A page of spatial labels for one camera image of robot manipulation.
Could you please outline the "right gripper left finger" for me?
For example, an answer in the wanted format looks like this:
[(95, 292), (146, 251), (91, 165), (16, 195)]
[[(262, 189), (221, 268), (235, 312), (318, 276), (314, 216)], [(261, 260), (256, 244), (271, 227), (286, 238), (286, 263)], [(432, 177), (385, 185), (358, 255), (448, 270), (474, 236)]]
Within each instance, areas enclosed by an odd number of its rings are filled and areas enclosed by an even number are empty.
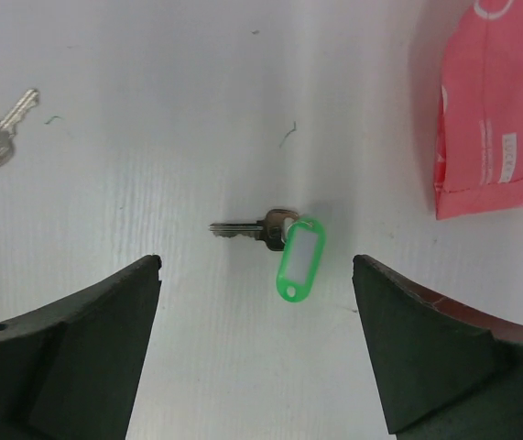
[(158, 308), (161, 259), (0, 322), (0, 439), (124, 439)]

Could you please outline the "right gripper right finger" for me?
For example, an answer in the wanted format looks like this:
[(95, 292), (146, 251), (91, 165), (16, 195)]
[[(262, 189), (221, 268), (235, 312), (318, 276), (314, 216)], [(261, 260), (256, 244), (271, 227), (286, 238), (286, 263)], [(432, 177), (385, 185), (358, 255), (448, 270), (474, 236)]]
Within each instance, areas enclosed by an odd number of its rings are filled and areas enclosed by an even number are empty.
[(398, 439), (523, 439), (523, 325), (367, 256), (354, 293), (387, 430)]

